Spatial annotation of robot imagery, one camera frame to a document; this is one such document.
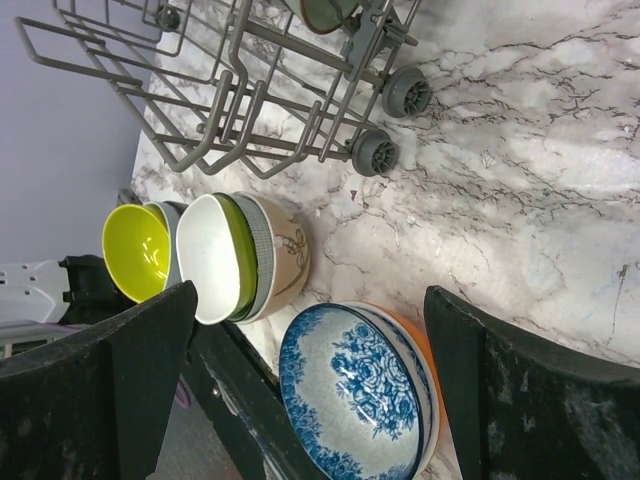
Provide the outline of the blue floral bowl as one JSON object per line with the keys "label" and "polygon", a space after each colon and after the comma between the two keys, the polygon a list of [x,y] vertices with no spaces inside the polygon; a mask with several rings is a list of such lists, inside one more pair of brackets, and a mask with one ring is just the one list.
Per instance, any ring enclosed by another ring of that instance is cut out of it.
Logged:
{"label": "blue floral bowl", "polygon": [[423,451],[419,394],[398,350],[361,313],[320,303],[281,342],[287,417],[330,479],[411,479]]}

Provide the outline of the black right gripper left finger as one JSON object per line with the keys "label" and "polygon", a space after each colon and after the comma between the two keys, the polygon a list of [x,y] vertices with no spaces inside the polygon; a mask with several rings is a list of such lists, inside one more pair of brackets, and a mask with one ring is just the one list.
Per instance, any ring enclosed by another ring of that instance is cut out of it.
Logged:
{"label": "black right gripper left finger", "polygon": [[1,363],[4,479],[145,479],[156,469],[194,326],[175,285]]}

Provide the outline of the celadon green bowl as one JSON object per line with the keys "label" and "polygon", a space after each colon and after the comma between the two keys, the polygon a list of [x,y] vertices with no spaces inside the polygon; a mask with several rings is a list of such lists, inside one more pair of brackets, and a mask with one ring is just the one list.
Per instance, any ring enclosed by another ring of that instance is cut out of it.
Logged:
{"label": "celadon green bowl", "polygon": [[283,0],[283,3],[310,31],[319,35],[340,28],[359,8],[357,0]]}

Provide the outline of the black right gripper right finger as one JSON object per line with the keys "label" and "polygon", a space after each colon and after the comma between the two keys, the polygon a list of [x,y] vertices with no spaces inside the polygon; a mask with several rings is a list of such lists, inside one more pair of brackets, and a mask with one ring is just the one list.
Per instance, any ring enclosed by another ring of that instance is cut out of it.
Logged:
{"label": "black right gripper right finger", "polygon": [[440,286],[424,318],[465,479],[636,479],[638,369],[495,318]]}

